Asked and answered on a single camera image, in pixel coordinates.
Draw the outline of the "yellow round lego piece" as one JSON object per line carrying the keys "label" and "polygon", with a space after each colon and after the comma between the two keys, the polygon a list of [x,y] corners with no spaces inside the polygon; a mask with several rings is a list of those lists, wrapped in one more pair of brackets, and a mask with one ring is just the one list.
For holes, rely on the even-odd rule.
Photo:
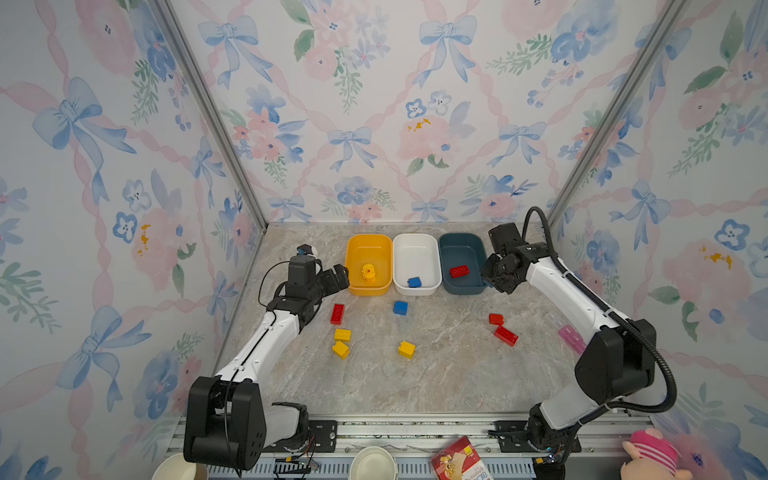
{"label": "yellow round lego piece", "polygon": [[362,266],[361,277],[366,283],[374,283],[376,281],[376,268],[372,263],[366,263]]}

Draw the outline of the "yellow plastic bin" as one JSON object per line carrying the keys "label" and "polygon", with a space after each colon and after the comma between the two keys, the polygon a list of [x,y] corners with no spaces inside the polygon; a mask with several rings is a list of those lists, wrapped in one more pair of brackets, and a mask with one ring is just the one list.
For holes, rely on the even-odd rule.
{"label": "yellow plastic bin", "polygon": [[385,295],[393,279],[393,241],[383,234],[359,234],[347,243],[345,266],[355,296]]}

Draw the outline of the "dark teal plastic bin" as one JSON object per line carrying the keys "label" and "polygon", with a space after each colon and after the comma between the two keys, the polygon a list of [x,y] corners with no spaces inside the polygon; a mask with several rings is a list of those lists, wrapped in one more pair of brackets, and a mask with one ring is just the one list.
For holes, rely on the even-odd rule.
{"label": "dark teal plastic bin", "polygon": [[[458,296],[481,294],[486,288],[481,276],[487,258],[483,241],[472,233],[446,233],[438,239],[438,247],[445,290]],[[470,274],[452,279],[449,269],[459,265],[468,265]]]}

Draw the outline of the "white plastic bin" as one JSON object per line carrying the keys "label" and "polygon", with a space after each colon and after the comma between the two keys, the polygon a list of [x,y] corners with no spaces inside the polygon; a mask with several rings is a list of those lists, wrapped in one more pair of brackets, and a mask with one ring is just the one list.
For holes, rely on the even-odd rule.
{"label": "white plastic bin", "polygon": [[[419,277],[420,288],[409,288],[409,278]],[[393,240],[393,282],[404,296],[433,295],[442,283],[438,241],[423,233],[402,233]]]}

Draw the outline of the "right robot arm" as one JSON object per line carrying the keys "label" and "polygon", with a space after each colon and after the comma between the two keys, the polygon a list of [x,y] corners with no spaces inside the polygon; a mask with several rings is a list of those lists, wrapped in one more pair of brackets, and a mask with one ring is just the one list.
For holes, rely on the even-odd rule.
{"label": "right robot arm", "polygon": [[677,383],[650,322],[612,308],[543,242],[503,240],[493,249],[483,266],[487,283],[502,293],[530,284],[587,342],[570,383],[529,411],[525,436],[534,449],[565,451],[582,426],[614,409],[657,414],[675,405]]}

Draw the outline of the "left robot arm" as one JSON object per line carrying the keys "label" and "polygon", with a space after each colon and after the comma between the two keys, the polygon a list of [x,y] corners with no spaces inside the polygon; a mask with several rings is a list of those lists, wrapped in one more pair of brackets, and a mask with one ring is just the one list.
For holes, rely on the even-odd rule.
{"label": "left robot arm", "polygon": [[311,255],[286,263],[288,279],[266,304],[251,339],[218,373],[200,376],[190,387],[183,446],[189,463],[244,471],[256,465],[267,447],[297,451],[311,443],[307,407],[265,404],[262,384],[315,318],[323,299],[350,286],[349,272],[340,264],[324,270]]}

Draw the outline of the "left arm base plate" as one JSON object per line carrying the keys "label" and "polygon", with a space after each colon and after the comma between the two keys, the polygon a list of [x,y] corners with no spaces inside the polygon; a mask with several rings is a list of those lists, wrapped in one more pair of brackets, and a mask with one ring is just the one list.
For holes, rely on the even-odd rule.
{"label": "left arm base plate", "polygon": [[309,420],[306,425],[300,424],[298,433],[288,439],[264,447],[265,453],[298,454],[333,453],[338,438],[338,422],[336,420]]}

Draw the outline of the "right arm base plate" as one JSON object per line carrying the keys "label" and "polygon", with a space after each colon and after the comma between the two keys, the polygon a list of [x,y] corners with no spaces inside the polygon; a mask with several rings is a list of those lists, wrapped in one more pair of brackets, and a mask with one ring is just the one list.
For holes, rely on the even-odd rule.
{"label": "right arm base plate", "polygon": [[532,453],[555,455],[570,447],[571,453],[582,451],[577,437],[571,438],[569,430],[552,431],[546,425],[529,425],[527,420],[499,420],[493,423],[488,435],[495,438],[502,453]]}

